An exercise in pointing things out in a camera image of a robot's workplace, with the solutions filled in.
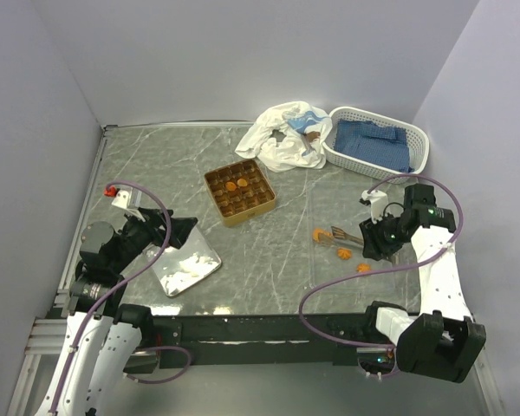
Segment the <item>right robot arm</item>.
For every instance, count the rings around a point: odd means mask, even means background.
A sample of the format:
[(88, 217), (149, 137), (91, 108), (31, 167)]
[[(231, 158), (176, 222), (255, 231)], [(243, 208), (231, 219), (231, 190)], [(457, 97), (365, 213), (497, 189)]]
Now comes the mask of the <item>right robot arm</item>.
[(404, 373), (463, 382), (484, 347), (486, 332), (472, 320), (462, 292), (453, 212), (438, 207), (433, 187), (423, 184), (406, 187), (398, 217), (387, 212), (390, 204), (384, 192), (366, 190), (361, 202), (371, 215), (359, 225), (362, 255), (382, 260), (410, 244), (419, 264), (420, 286), (418, 315), (376, 303), (375, 316), (361, 326), (363, 338), (375, 346), (388, 339)]

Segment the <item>metal tongs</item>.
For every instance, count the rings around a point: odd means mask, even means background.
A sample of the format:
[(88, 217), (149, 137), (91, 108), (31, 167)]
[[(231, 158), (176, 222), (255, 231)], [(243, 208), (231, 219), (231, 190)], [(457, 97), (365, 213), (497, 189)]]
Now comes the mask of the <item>metal tongs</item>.
[(342, 247), (362, 247), (364, 245), (364, 241), (361, 237), (348, 234), (343, 229), (334, 226), (331, 227), (331, 231), (326, 231), (325, 235), (321, 235), (320, 241), (316, 243), (324, 245), (336, 245)]

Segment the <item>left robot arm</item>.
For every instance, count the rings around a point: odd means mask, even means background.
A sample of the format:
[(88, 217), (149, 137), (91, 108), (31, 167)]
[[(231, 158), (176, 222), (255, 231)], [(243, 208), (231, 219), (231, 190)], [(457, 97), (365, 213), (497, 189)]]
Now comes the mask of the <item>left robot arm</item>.
[(82, 232), (62, 350), (37, 414), (98, 414), (133, 354), (164, 350), (151, 310), (122, 302), (128, 283), (122, 273), (150, 245), (182, 248), (197, 223), (140, 208), (119, 230), (99, 221)]

